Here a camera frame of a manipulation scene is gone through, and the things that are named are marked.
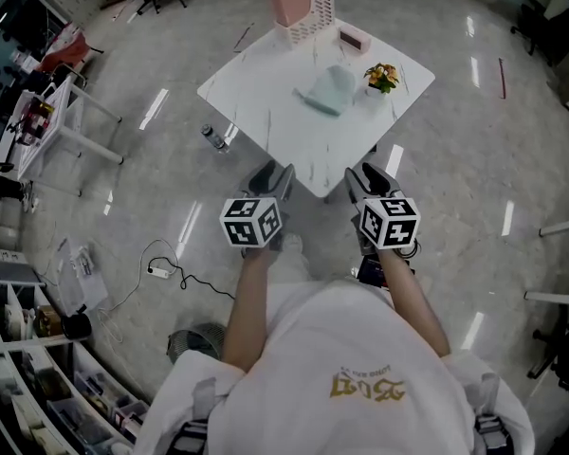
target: glossy tile floor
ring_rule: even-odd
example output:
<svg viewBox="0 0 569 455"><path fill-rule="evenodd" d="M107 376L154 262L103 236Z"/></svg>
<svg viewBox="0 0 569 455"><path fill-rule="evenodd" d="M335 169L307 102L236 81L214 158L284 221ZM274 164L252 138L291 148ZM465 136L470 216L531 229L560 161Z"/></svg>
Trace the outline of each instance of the glossy tile floor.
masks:
<svg viewBox="0 0 569 455"><path fill-rule="evenodd" d="M546 84L542 60L526 54L509 22L473 0L336 2L340 18L436 75L368 159L385 168L393 147L402 147L397 179L422 212L417 276L451 345L471 348L526 404L544 453L569 422L569 395L553 373L540 381L525 376L541 358L531 333L547 330L557 308L527 302L523 292L569 293L569 233L538 237L540 226L569 219L569 112ZM139 254L155 238L177 249L186 272L217 288L232 291L237 280L241 258L227 246L218 215L267 156L243 134L228 154L217 153L199 130L206 122L218 130L227 123L195 91L233 57L249 26L237 49L270 30L271 17L267 0L188 3L183 9L176 0L165 2L159 15L149 10L132 20L136 5L115 20L119 9L109 9L87 30L88 42L106 49L89 71L88 91L124 121L116 128L87 111L84 130L127 158L121 166L91 154L76 159L61 142L46 173L83 187L83 198L38 189L38 209L25 219L24 251L41 273L64 234L85 238L111 304L135 287ZM166 98L140 130L162 89ZM514 209L503 236L508 204ZM290 227L303 236L317 279L346 275L358 265L350 224L355 210L343 186L324 204L298 184L290 212ZM144 264L168 252L154 245ZM46 274L54 280L52 265ZM170 369L168 335L195 320L225 323L230 308L230 299L206 286L190 282L182 291L176 279L144 274L137 292L112 315L122 343L94 318L93 344L151 398Z"/></svg>

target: small potted flower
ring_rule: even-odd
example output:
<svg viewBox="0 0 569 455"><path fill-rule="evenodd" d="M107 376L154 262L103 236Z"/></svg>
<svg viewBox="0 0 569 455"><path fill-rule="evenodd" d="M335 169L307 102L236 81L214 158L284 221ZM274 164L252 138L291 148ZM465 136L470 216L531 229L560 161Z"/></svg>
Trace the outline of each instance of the small potted flower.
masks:
<svg viewBox="0 0 569 455"><path fill-rule="evenodd" d="M364 77L369 76L369 87L365 90L369 96L383 96L395 89L398 84L398 73L393 65L378 63L367 72Z"/></svg>

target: green cloth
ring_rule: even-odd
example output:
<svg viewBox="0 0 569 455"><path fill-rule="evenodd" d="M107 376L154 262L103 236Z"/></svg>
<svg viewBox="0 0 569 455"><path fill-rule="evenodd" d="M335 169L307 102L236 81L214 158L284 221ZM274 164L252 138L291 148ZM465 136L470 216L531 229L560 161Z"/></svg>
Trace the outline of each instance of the green cloth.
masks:
<svg viewBox="0 0 569 455"><path fill-rule="evenodd" d="M354 75L340 65L328 67L312 89L304 95L296 90L310 106L338 117L350 104L355 91Z"/></svg>

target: black and white marker cube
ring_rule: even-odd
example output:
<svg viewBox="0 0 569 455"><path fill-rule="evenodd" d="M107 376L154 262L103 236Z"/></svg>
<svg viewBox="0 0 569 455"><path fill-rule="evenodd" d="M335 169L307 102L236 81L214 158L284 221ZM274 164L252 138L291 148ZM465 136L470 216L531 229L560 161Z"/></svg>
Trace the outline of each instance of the black and white marker cube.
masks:
<svg viewBox="0 0 569 455"><path fill-rule="evenodd" d="M228 199L219 216L230 246L264 247L283 227L273 197Z"/></svg>
<svg viewBox="0 0 569 455"><path fill-rule="evenodd" d="M377 249L412 246L420 219L412 199L365 199L360 231Z"/></svg>

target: power strip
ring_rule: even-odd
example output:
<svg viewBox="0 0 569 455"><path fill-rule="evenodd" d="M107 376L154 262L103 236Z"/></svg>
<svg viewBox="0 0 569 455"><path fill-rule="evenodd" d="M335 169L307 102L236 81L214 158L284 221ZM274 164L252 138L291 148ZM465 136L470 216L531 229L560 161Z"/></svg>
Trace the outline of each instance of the power strip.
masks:
<svg viewBox="0 0 569 455"><path fill-rule="evenodd" d="M154 268L153 266L148 267L148 273L163 280L168 280L170 276L166 269Z"/></svg>

